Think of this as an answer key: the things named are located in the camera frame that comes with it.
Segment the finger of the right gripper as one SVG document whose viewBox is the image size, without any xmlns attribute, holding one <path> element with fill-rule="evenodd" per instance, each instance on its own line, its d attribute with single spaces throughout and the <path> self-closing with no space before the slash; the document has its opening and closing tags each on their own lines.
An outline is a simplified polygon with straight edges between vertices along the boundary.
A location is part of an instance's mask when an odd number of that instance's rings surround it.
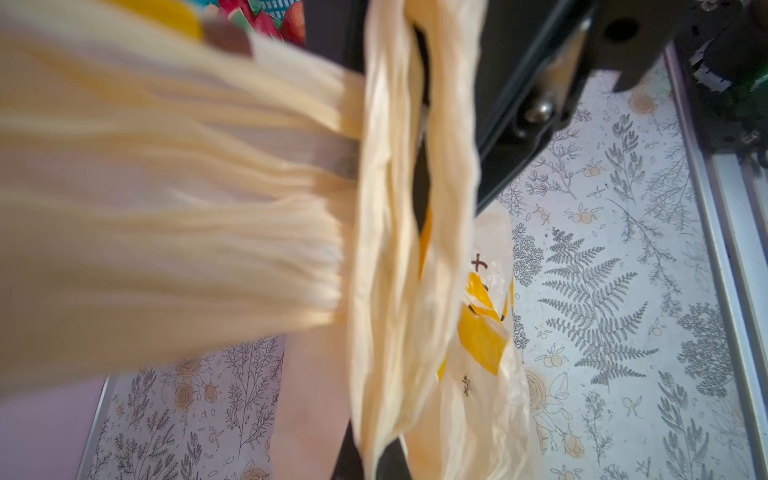
<svg viewBox="0 0 768 480">
<path fill-rule="evenodd" d="M 474 86 L 483 211 L 569 125 L 589 75 L 633 88 L 688 14 L 687 1 L 490 1 Z"/>
</svg>

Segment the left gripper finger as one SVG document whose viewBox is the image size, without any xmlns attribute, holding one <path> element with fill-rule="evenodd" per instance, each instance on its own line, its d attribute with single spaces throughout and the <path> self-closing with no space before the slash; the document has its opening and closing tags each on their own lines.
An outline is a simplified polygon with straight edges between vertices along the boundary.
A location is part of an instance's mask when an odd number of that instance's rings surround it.
<svg viewBox="0 0 768 480">
<path fill-rule="evenodd" d="M 375 478 L 377 480 L 412 479 L 400 439 L 391 442 L 385 448 L 379 459 Z M 354 442 L 351 423 L 347 425 L 331 479 L 364 480 L 363 462 Z"/>
</svg>

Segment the translucent beige plastic bag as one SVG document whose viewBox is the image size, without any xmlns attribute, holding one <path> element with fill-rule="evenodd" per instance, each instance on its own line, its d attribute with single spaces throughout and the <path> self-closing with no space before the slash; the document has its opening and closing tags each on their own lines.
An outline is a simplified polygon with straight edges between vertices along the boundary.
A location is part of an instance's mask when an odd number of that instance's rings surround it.
<svg viewBox="0 0 768 480">
<path fill-rule="evenodd" d="M 363 73 L 198 13 L 1 5 L 1 393 L 276 334 L 345 384 L 366 478 L 534 479 L 474 292 L 484 1 L 374 1 Z"/>
</svg>

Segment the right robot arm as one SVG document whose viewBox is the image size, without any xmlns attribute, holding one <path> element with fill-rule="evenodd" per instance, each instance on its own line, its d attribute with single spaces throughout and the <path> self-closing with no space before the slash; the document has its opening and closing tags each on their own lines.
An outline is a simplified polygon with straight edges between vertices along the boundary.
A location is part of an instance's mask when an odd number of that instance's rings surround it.
<svg viewBox="0 0 768 480">
<path fill-rule="evenodd" d="M 572 121 L 588 77 L 637 86 L 673 46 L 705 143 L 767 149 L 763 1 L 491 1 L 480 38 L 475 141 L 483 210 Z"/>
</svg>

